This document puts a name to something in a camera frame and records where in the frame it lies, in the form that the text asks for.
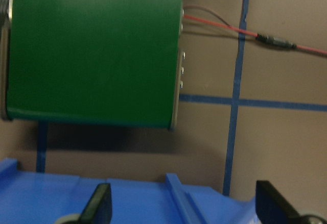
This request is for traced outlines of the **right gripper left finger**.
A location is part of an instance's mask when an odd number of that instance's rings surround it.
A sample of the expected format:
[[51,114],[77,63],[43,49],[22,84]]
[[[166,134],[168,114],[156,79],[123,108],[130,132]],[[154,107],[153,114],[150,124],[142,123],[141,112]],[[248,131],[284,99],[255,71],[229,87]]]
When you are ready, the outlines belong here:
[[111,223],[112,196],[109,183],[98,184],[83,209],[79,223]]

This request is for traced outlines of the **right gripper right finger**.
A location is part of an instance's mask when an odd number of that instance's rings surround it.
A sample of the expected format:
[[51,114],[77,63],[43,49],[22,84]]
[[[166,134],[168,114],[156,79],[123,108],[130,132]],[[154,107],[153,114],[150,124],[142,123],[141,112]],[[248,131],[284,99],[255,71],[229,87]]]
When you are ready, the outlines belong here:
[[256,182],[255,212],[264,224],[307,223],[269,181]]

